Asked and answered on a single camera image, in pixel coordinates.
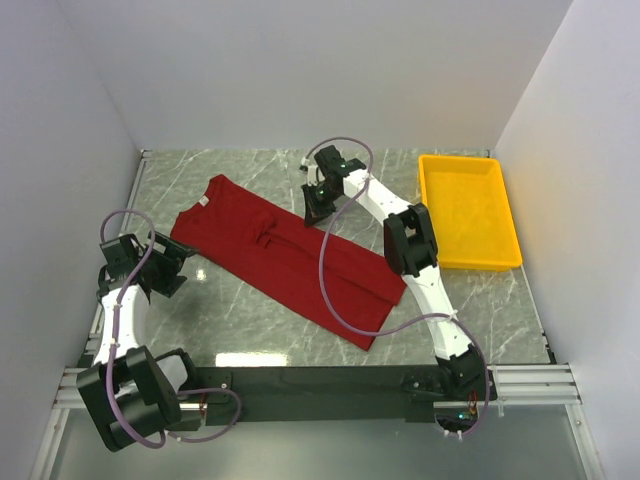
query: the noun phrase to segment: gray marble surface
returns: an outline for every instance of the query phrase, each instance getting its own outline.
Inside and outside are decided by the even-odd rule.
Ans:
[[[345,158],[367,161],[358,150]],[[297,215],[304,215],[298,170],[303,150],[181,150],[146,155],[134,208],[148,213],[168,234],[179,212],[191,207],[208,181],[225,174],[254,193]],[[375,152],[374,174],[394,193],[418,201],[418,156],[436,150],[387,149]],[[485,150],[447,151],[486,156]],[[137,218],[125,229],[146,236]],[[336,234],[382,253],[382,229],[359,205],[336,225]],[[425,323],[378,338],[369,352],[322,329],[285,306],[196,256],[183,273],[189,280],[171,299],[152,297],[147,345],[153,354],[182,347],[197,365],[378,365],[434,363]],[[545,337],[521,269],[508,272],[444,270],[443,281],[459,318],[492,363],[548,363]],[[420,313],[407,289],[384,328]]]

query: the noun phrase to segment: purple cable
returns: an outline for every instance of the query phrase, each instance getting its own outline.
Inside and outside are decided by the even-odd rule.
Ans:
[[[367,166],[367,174],[371,173],[371,170],[373,169],[373,151],[371,150],[371,148],[365,144],[364,142],[357,140],[355,138],[351,138],[351,137],[332,137],[332,138],[328,138],[327,140],[324,140],[320,143],[318,143],[315,147],[313,147],[311,150],[309,150],[309,153],[307,153],[306,158],[309,158],[313,152],[320,146],[324,145],[325,143],[328,142],[332,142],[335,140],[347,140],[350,142],[354,142],[357,143],[358,145],[363,146],[366,150],[367,153],[369,154],[369,165]],[[458,328],[460,330],[462,330],[462,332],[469,338],[469,340],[471,340],[471,343],[473,343],[473,345],[476,347],[476,349],[478,350],[478,354],[480,355],[480,358],[482,359],[482,364],[484,366],[484,381],[485,381],[485,395],[484,395],[484,404],[483,404],[483,408],[482,408],[482,412],[480,412],[480,415],[478,416],[478,420],[475,422],[475,424],[466,432],[462,433],[462,436],[465,437],[469,434],[471,434],[473,431],[475,431],[475,429],[478,427],[478,425],[480,425],[480,423],[484,420],[484,417],[487,414],[487,410],[488,410],[488,406],[489,406],[489,397],[491,394],[491,383],[490,383],[490,378],[489,378],[489,369],[487,368],[487,359],[484,356],[484,353],[482,352],[482,349],[480,348],[480,344],[478,343],[478,341],[476,340],[476,338],[471,334],[471,332],[469,331],[469,329],[467,327],[465,327],[462,322],[460,322],[457,318],[455,318],[454,315],[448,315],[446,313],[425,313],[423,315],[419,315],[416,318],[409,320],[403,324],[401,324],[398,327],[392,328],[390,330],[383,330],[380,332],[368,332],[366,330],[360,330],[359,328],[356,328],[352,325],[349,325],[349,323],[347,323],[346,320],[344,320],[340,314],[336,311],[336,309],[334,308],[333,304],[331,303],[331,300],[329,299],[329,295],[327,294],[327,288],[326,288],[326,284],[324,281],[324,257],[325,257],[325,253],[327,251],[327,244],[329,243],[329,237],[331,236],[331,231],[333,230],[333,227],[336,223],[336,221],[338,220],[338,218],[340,218],[340,216],[351,206],[353,205],[358,198],[364,194],[364,192],[369,188],[369,177],[366,178],[365,182],[364,182],[364,186],[362,187],[362,189],[356,193],[353,197],[351,197],[339,210],[338,213],[336,213],[333,218],[331,219],[331,222],[329,223],[329,227],[327,228],[327,231],[324,234],[324,238],[322,239],[322,247],[320,248],[320,258],[318,260],[318,278],[320,280],[320,290],[322,291],[322,298],[324,298],[324,303],[327,305],[327,308],[329,309],[329,311],[331,312],[331,315],[333,315],[333,317],[346,329],[351,330],[354,333],[358,333],[360,335],[365,335],[367,337],[382,337],[384,335],[391,335],[392,333],[396,333],[399,332],[400,330],[403,330],[411,325],[413,325],[414,323],[417,323],[421,320],[432,320],[434,318],[443,318],[443,319],[447,319],[447,320],[451,320],[455,325],[458,326]]]
[[[109,400],[109,405],[111,406],[111,410],[113,411],[113,415],[116,417],[116,420],[122,426],[122,429],[125,432],[127,432],[127,434],[131,438],[133,438],[136,442],[144,445],[145,447],[158,449],[158,448],[162,448],[164,446],[164,444],[166,443],[166,441],[167,441],[167,438],[165,436],[164,430],[161,430],[159,432],[160,433],[160,441],[159,442],[152,442],[152,441],[147,440],[146,438],[144,438],[142,435],[140,435],[133,428],[133,426],[131,426],[131,424],[129,422],[127,422],[127,419],[124,418],[124,415],[122,414],[122,411],[120,410],[120,406],[118,405],[118,401],[116,400],[116,396],[115,396],[115,393],[113,391],[113,363],[114,363],[114,361],[116,359],[116,353],[117,353],[117,350],[118,350],[117,341],[118,341],[118,336],[120,334],[120,307],[121,307],[121,302],[122,302],[122,299],[124,298],[124,295],[125,295],[125,293],[127,291],[127,288],[129,288],[129,286],[131,285],[131,282],[133,281],[135,276],[140,272],[140,270],[142,269],[142,266],[144,265],[144,263],[151,256],[151,253],[153,252],[153,244],[156,241],[156,229],[153,226],[153,222],[151,221],[151,219],[146,214],[144,214],[144,213],[142,213],[142,212],[140,212],[138,210],[132,210],[132,209],[129,209],[129,208],[123,208],[123,209],[120,209],[120,210],[114,210],[109,215],[107,215],[104,218],[104,220],[102,221],[102,225],[100,226],[100,240],[103,243],[105,242],[104,230],[105,230],[105,227],[107,226],[107,223],[109,222],[109,220],[113,216],[118,215],[119,213],[131,213],[133,215],[137,215],[137,216],[141,217],[145,222],[147,222],[147,225],[149,225],[150,236],[149,236],[149,246],[147,247],[146,252],[144,252],[144,255],[142,255],[142,258],[140,259],[138,264],[135,266],[135,268],[131,271],[131,273],[129,273],[129,275],[125,279],[125,281],[122,284],[122,287],[120,288],[120,293],[118,293],[118,296],[116,297],[116,305],[115,305],[115,307],[113,309],[113,328],[111,330],[111,338],[113,339],[113,343],[111,344],[111,347],[109,348],[109,359],[107,361],[107,375],[106,375],[106,379],[105,379],[105,382],[107,384],[107,399]],[[217,433],[215,433],[213,435],[210,435],[209,437],[187,439],[187,438],[178,437],[176,434],[169,433],[169,435],[171,437],[180,438],[181,441],[188,442],[188,443],[206,442],[207,440],[212,440],[214,438],[218,438],[219,436],[221,436],[224,433],[228,432],[231,429],[231,427],[238,421],[238,418],[240,417],[240,412],[242,411],[242,402],[240,401],[240,397],[238,396],[238,394],[236,392],[233,392],[233,391],[227,390],[227,389],[223,389],[223,388],[201,388],[201,389],[198,389],[198,390],[180,391],[180,392],[178,392],[178,395],[195,395],[195,394],[199,394],[199,393],[228,393],[228,394],[230,394],[234,398],[234,400],[236,401],[236,404],[237,404],[236,413],[233,416],[233,419],[231,420],[231,422],[226,427],[224,427],[219,432],[217,432]]]

